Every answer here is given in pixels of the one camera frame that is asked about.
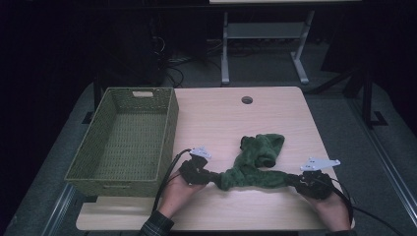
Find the wire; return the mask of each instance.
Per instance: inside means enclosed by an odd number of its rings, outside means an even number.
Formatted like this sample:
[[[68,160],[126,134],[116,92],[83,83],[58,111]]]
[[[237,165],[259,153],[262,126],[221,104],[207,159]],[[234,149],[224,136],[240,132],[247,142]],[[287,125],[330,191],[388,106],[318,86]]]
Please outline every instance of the wire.
[[[319,182],[319,183],[321,183],[321,184],[324,184],[324,185],[326,185],[326,186],[328,186],[328,187],[330,187],[330,188],[332,188],[332,190],[337,194],[337,195],[339,195],[341,198],[342,198],[342,200],[344,201],[344,203],[346,204],[346,207],[347,207],[347,210],[348,210],[348,212],[349,212],[349,220],[350,220],[350,223],[352,223],[352,220],[353,220],[353,209],[355,209],[355,210],[358,210],[358,211],[360,211],[360,212],[362,212],[362,213],[364,213],[364,214],[367,214],[368,216],[371,216],[372,218],[374,218],[375,220],[377,220],[377,221],[379,221],[380,223],[382,223],[383,225],[385,225],[386,227],[388,227],[389,229],[391,229],[394,233],[396,233],[397,235],[399,235],[399,236],[403,236],[403,234],[401,233],[401,232],[399,232],[396,228],[394,228],[392,225],[390,225],[389,223],[387,223],[386,221],[384,221],[383,219],[381,219],[381,218],[379,218],[379,217],[377,217],[376,215],[374,215],[374,214],[371,214],[371,213],[369,213],[369,212],[367,212],[367,211],[365,211],[365,210],[363,210],[363,209],[361,209],[361,208],[359,208],[359,207],[356,207],[356,206],[353,206],[352,205],[352,203],[350,202],[350,195],[349,195],[349,192],[347,191],[347,189],[343,186],[343,184],[341,184],[339,181],[337,181],[337,180],[335,180],[335,179],[331,179],[331,180],[333,180],[333,181],[335,181],[335,182],[337,182],[337,183],[339,183],[340,184],[340,186],[341,186],[341,188],[346,192],[346,195],[348,196],[348,198],[346,197],[346,196],[344,196],[343,195],[343,193],[342,192],[340,192],[340,190],[338,190],[338,189],[336,189],[334,186],[331,186],[331,185],[329,185],[329,184],[327,184],[327,183],[325,183],[325,182],[323,182],[323,181],[321,181],[321,180],[318,180],[318,179],[314,179],[315,181],[317,181],[317,182]]]
[[[347,212],[349,214],[349,221],[352,224],[352,222],[353,222],[353,206],[352,206],[352,203],[350,202],[350,200],[347,199],[346,196],[344,196],[343,193],[340,190],[336,189],[334,186],[329,185],[328,183],[325,183],[325,182],[323,182],[319,179],[314,179],[314,181],[317,181],[317,182],[319,182],[323,185],[326,185],[326,186],[330,187],[343,200],[344,204],[347,207]]]
[[[229,55],[231,57],[249,57],[256,54],[254,47],[249,43],[236,42],[229,49]]]
[[[349,191],[347,191],[347,188],[342,183],[340,183],[338,180],[336,180],[336,179],[331,179],[331,180],[337,182],[340,185],[340,187],[342,188],[342,190],[344,191],[344,193],[346,193],[347,199],[351,200],[350,194],[349,194]]]
[[[159,49],[159,52],[162,52],[166,46],[165,40],[160,36],[154,36],[153,39],[159,39],[162,42],[162,47]]]
[[[220,68],[220,66],[218,66],[217,64],[215,64],[215,62],[213,62],[213,61],[211,61],[211,60],[209,60],[209,59],[206,59],[206,61],[207,61],[207,62],[210,62],[212,65],[214,65],[214,66],[215,66],[215,68],[217,68],[217,69],[221,72],[221,68]]]
[[[159,189],[157,190],[156,197],[155,197],[155,200],[153,202],[152,212],[156,211],[157,205],[159,203],[160,196],[162,195],[162,192],[165,189],[166,184],[168,183],[168,179],[169,179],[169,176],[171,175],[172,169],[175,167],[175,164],[177,164],[181,155],[184,154],[185,152],[188,152],[188,151],[190,151],[189,148],[184,149],[183,151],[181,151],[179,154],[177,154],[175,156],[174,160],[172,160],[171,164],[169,165],[168,170],[166,171],[165,176],[163,177],[162,183],[160,184]]]
[[[182,71],[180,71],[180,70],[178,70],[176,68],[173,68],[173,67],[166,67],[166,69],[174,70],[174,71],[178,72],[181,75],[180,82],[176,82],[174,80],[174,77],[172,77],[169,73],[166,72],[166,76],[171,80],[172,86],[174,88],[182,87],[182,83],[184,82],[184,74],[182,73]]]
[[[179,174],[177,174],[177,175],[175,175],[175,176],[172,176],[168,181],[166,181],[166,183],[168,184],[169,182],[171,182],[171,180],[173,180],[173,179],[175,179],[175,178],[177,178],[178,176],[180,176],[181,175],[181,173],[179,173]]]
[[[358,211],[360,211],[360,212],[362,212],[362,213],[364,213],[364,214],[367,214],[368,216],[373,217],[376,220],[378,220],[380,223],[382,223],[383,225],[385,225],[386,227],[388,227],[389,229],[391,229],[393,232],[395,232],[397,235],[403,236],[403,234],[401,232],[399,232],[396,228],[394,228],[393,226],[391,226],[389,223],[387,223],[383,219],[377,217],[376,215],[371,214],[371,213],[369,213],[369,212],[367,212],[367,211],[365,211],[365,210],[363,210],[363,209],[361,209],[359,207],[356,207],[356,206],[353,206],[353,208],[356,209],[356,210],[358,210]]]
[[[176,59],[168,59],[169,63],[185,63],[185,62],[190,62],[193,61],[192,57],[181,57],[181,58],[176,58]]]
[[[215,39],[213,42],[216,43],[216,45],[208,48],[208,55],[220,50],[223,45],[223,42],[220,39]]]

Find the handheld controller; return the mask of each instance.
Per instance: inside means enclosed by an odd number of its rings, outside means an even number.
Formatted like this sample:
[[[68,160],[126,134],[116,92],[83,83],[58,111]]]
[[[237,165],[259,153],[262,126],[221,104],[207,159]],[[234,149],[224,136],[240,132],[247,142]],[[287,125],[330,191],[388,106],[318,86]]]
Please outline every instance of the handheld controller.
[[[302,175],[288,174],[287,185],[295,187],[297,193],[318,200],[324,200],[333,191],[330,177],[321,170],[304,171]]]
[[[208,163],[207,158],[210,158],[210,155],[203,147],[192,149],[190,155],[191,159],[185,160],[178,169],[188,184],[205,185],[209,182],[217,183],[220,181],[218,173],[204,169]]]

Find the table surface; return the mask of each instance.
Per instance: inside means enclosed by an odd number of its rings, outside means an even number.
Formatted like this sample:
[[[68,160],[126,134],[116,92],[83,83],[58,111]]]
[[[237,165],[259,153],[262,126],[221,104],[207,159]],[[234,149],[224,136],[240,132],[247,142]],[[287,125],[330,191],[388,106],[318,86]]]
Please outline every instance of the table surface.
[[[285,137],[272,170],[301,174],[308,157],[328,158],[304,95],[298,88],[178,88],[178,124],[173,157],[186,148],[206,147],[206,169],[224,172],[240,153],[240,140],[257,134]],[[244,104],[242,97],[253,98]],[[181,165],[178,162],[174,171]],[[323,170],[336,179],[332,168]],[[152,198],[99,197],[84,203],[81,230],[139,230],[149,218]],[[325,228],[292,187],[266,190],[208,184],[173,220],[173,230],[310,230]]]

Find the green towel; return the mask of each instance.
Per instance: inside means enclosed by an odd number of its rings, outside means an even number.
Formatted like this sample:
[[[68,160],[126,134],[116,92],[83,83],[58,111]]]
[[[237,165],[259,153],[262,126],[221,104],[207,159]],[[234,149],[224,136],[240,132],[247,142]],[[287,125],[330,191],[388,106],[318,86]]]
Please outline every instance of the green towel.
[[[216,186],[224,191],[232,187],[257,186],[265,189],[285,187],[287,174],[281,171],[263,171],[260,167],[273,167],[276,164],[284,137],[277,134],[243,137],[233,167],[220,173]]]

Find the sleeve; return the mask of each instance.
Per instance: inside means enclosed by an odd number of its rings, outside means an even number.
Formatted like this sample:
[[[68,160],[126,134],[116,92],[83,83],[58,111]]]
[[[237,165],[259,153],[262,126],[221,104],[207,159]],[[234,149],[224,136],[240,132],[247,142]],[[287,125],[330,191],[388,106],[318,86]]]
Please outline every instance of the sleeve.
[[[326,236],[357,236],[357,234],[355,230],[343,230],[327,233]]]
[[[166,236],[169,234],[174,221],[165,217],[159,211],[154,211],[139,232],[140,236]]]

